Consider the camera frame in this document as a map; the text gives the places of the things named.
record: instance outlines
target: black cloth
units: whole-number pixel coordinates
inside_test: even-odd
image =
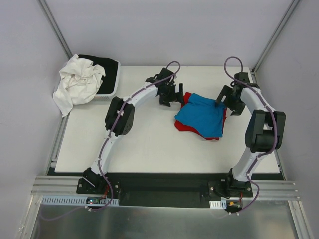
[[[116,75],[118,73],[119,63],[110,58],[102,58],[89,55],[79,55],[79,58],[85,58],[93,61],[93,66],[100,65],[105,70],[105,76],[102,76],[102,84],[97,94],[110,94],[114,91]]]

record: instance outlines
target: wall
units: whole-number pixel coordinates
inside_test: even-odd
[[[318,9],[318,0],[300,3],[257,72],[269,103],[287,114],[280,154],[287,178],[298,182],[315,238],[319,238]]]
[[[60,113],[52,93],[67,60],[35,0],[0,8],[0,238],[14,238]]]
[[[253,67],[291,0],[47,0],[73,53],[122,65]]]

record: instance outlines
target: metal frame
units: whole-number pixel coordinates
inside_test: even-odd
[[[46,2],[46,0],[37,0],[47,17],[56,37],[58,38],[65,54],[68,58],[72,57],[72,52],[66,43],[64,36],[53,17],[53,14]],[[256,82],[255,73],[259,69],[260,65],[263,63],[263,60],[267,56],[274,42],[277,40],[278,36],[283,31],[286,26],[288,20],[292,16],[293,12],[296,10],[299,2],[301,0],[292,0],[289,5],[287,11],[276,27],[274,33],[270,37],[267,45],[262,51],[256,65],[254,66],[251,75],[253,81]],[[62,139],[64,136],[65,128],[67,125],[68,117],[65,117],[61,120],[61,123],[58,127],[58,131],[56,134],[54,146],[52,148],[52,152],[50,154],[48,168],[46,170],[45,175],[48,173],[50,167],[54,167],[57,161],[57,157],[59,154],[59,150],[61,147]],[[283,177],[285,178],[284,170],[282,163],[280,161],[280,156],[276,153],[277,162]],[[36,217],[39,211],[39,207],[43,198],[43,195],[54,195],[54,196],[69,196],[76,197],[76,188],[78,185],[78,180],[80,177],[71,177],[71,176],[38,176],[35,180],[30,203],[28,205],[26,215],[22,219],[21,229],[19,230],[16,238],[19,239],[29,239],[31,237],[33,228],[35,227]],[[303,239],[312,239],[314,238],[309,227],[309,224],[306,220],[304,209],[301,203],[301,198],[299,192],[296,188],[296,184],[293,181],[265,181],[265,180],[255,180],[256,183],[260,185],[261,193],[259,196],[259,200],[285,200],[289,202],[289,206],[291,209],[292,217],[295,223],[295,228],[299,238]],[[256,193],[256,187],[253,186],[253,193]]]

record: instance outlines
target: white towel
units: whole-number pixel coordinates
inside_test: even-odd
[[[53,99],[66,116],[73,105],[91,101],[102,84],[105,70],[100,65],[93,66],[93,61],[74,55],[60,70],[61,81]]]

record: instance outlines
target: white table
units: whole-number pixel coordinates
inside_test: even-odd
[[[121,67],[117,96],[133,93],[146,78],[159,73],[159,66]],[[231,75],[239,67],[229,67]],[[223,67],[182,67],[176,83],[184,92],[215,99],[231,79]],[[90,102],[74,106],[70,113],[55,172],[83,172],[97,157],[105,134],[104,119],[110,102]],[[227,173],[236,165],[244,149],[244,135],[250,120],[245,108],[240,116],[229,116],[219,141],[206,141],[192,132],[179,132],[174,116],[180,103],[159,105],[150,99],[135,111],[132,130],[118,143],[109,172],[139,173]],[[279,173],[274,154],[262,161],[256,173]]]

